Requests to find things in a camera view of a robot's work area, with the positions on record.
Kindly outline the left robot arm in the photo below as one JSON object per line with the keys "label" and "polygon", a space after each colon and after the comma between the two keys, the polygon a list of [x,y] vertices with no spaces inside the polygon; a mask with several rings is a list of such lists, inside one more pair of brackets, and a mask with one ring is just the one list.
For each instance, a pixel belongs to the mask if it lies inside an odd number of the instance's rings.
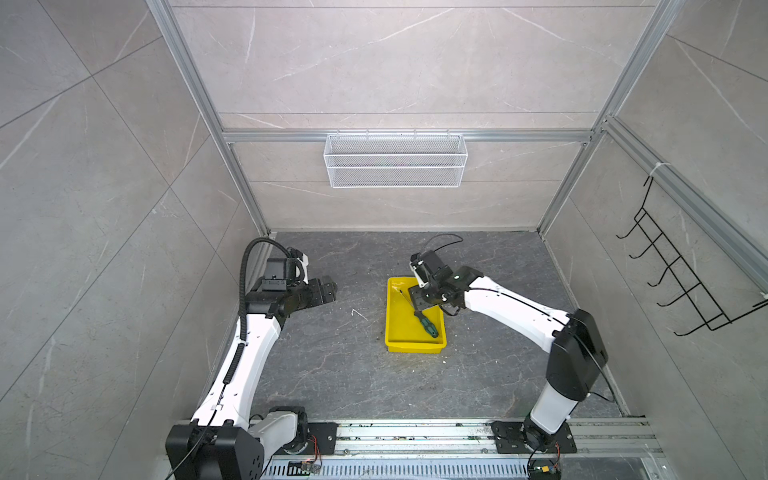
{"label": "left robot arm", "polygon": [[307,414],[296,406],[251,412],[268,355],[291,314],[334,301],[328,276],[310,279],[308,257],[290,249],[240,295],[236,331],[205,399],[165,442],[171,479],[259,479],[278,453],[311,450]]}

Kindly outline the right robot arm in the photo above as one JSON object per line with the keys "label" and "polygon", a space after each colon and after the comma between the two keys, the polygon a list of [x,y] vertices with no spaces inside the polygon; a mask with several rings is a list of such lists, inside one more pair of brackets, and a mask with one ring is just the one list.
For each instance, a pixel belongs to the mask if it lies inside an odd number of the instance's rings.
{"label": "right robot arm", "polygon": [[584,310],[568,313],[544,306],[472,269],[442,281],[419,280],[407,297],[419,319],[435,306],[470,310],[516,331],[548,354],[546,384],[520,430],[532,452],[544,452],[555,443],[572,412],[604,375],[608,354],[593,316]]}

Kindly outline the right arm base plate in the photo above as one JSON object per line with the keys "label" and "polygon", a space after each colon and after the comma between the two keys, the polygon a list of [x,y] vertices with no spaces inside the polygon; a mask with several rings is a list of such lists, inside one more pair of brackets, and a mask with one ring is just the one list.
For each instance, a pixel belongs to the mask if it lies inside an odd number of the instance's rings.
{"label": "right arm base plate", "polygon": [[577,452],[568,423],[563,423],[554,434],[546,433],[528,420],[496,420],[490,423],[490,427],[499,454]]}

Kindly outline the green handled screwdriver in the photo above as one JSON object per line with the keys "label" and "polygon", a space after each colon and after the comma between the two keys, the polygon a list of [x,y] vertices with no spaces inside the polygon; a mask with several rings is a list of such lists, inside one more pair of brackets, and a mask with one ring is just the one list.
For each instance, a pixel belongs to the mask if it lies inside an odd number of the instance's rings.
{"label": "green handled screwdriver", "polygon": [[402,290],[398,290],[400,295],[406,300],[406,302],[413,308],[413,315],[420,321],[424,330],[432,337],[437,338],[439,332],[437,327],[424,315],[424,313],[418,310],[412,303],[410,295],[406,295]]}

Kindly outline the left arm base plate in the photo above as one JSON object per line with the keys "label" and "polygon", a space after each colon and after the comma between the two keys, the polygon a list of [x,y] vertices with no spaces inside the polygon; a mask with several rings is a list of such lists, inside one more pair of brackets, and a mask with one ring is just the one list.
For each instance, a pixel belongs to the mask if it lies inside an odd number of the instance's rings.
{"label": "left arm base plate", "polygon": [[337,443],[338,423],[310,422],[299,426],[297,437],[278,454],[320,456],[333,455]]}

